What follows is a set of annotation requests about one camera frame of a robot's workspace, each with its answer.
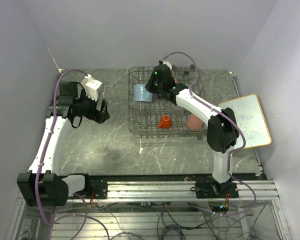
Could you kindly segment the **light blue mug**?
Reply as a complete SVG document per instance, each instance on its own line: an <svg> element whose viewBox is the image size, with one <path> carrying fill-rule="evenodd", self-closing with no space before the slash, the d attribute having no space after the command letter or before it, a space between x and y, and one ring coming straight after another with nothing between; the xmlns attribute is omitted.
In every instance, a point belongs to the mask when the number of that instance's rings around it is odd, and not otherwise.
<svg viewBox="0 0 300 240"><path fill-rule="evenodd" d="M134 100L137 102L151 102L153 94L147 91L145 84L135 84L133 87Z"/></svg>

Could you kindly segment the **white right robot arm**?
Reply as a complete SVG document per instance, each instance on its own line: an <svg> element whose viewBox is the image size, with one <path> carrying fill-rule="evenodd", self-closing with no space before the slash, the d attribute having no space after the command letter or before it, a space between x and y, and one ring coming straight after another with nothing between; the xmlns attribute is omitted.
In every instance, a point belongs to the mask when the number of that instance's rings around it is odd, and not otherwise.
<svg viewBox="0 0 300 240"><path fill-rule="evenodd" d="M188 110L207 126L207 143L214 151L212 177L216 181L210 192L216 198L223 197L228 192L226 182L231 178L232 150L239 138L234 111L217 107L194 94L189 86L175 83L170 67L164 63L154 67L145 88Z"/></svg>

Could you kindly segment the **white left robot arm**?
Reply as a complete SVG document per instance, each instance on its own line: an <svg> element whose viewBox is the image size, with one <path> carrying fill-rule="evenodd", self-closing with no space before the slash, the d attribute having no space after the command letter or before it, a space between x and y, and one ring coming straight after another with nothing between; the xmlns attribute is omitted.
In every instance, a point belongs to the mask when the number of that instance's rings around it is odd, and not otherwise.
<svg viewBox="0 0 300 240"><path fill-rule="evenodd" d="M108 103L99 100L102 82L61 82L57 96L45 110L45 129L36 157L26 173L17 177L17 185L30 207L38 206L36 197L44 207L64 206L70 196L81 199L92 193L92 183L87 173L58 175L61 152L74 120L84 118L98 124L110 118Z"/></svg>

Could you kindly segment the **small orange cup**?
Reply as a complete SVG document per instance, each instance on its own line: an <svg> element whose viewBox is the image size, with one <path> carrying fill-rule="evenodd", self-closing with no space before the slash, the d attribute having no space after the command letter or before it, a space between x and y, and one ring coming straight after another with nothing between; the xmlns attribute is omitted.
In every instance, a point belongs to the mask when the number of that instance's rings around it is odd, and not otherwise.
<svg viewBox="0 0 300 240"><path fill-rule="evenodd" d="M172 126L172 119L169 115L164 115L158 124L159 129L169 129L171 126Z"/></svg>

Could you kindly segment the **pink plastic tumbler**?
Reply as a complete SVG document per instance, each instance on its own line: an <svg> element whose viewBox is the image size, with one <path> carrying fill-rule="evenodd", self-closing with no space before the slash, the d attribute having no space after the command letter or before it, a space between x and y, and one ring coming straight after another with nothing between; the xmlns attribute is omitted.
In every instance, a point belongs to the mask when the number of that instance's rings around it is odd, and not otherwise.
<svg viewBox="0 0 300 240"><path fill-rule="evenodd" d="M195 114L191 114L187 121L186 125L190 130L200 130L204 126L204 122L197 117Z"/></svg>

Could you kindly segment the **yellow framed whiteboard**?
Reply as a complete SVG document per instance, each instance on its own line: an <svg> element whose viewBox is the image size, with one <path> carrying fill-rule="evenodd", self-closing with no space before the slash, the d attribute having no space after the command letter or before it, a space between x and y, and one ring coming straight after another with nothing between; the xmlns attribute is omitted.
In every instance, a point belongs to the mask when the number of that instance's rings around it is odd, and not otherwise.
<svg viewBox="0 0 300 240"><path fill-rule="evenodd" d="M237 97L218 104L222 109L233 110L237 126L242 131L245 149L267 146L272 138L257 94Z"/></svg>

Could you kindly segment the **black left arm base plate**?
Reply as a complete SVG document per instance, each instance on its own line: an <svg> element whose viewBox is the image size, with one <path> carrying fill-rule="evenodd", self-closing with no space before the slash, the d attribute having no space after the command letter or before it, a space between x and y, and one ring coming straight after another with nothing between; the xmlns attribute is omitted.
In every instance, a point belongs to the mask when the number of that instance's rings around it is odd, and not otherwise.
<svg viewBox="0 0 300 240"><path fill-rule="evenodd" d="M95 178L90 181L91 199L104 200L108 194L108 182L102 178Z"/></svg>

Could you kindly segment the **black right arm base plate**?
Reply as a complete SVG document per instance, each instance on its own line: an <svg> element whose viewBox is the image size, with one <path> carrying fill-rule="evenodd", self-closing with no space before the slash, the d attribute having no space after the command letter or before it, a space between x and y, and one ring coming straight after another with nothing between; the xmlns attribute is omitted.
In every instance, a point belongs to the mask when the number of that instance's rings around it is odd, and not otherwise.
<svg viewBox="0 0 300 240"><path fill-rule="evenodd" d="M195 193L197 199L225 199L226 197L234 199L239 197L237 185L234 182L222 190L216 182L197 181L190 191Z"/></svg>

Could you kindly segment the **aluminium mounting rail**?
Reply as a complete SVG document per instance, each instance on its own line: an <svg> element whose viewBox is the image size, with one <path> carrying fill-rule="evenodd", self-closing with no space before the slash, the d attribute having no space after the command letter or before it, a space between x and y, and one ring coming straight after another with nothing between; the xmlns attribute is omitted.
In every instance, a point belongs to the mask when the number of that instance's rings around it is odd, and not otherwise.
<svg viewBox="0 0 300 240"><path fill-rule="evenodd" d="M107 193L102 199L97 193L94 203L128 202L195 202L196 193L191 191L195 181L109 181ZM272 180L252 180L240 183L234 181L236 188L230 195L232 201L270 201L278 200L279 193Z"/></svg>

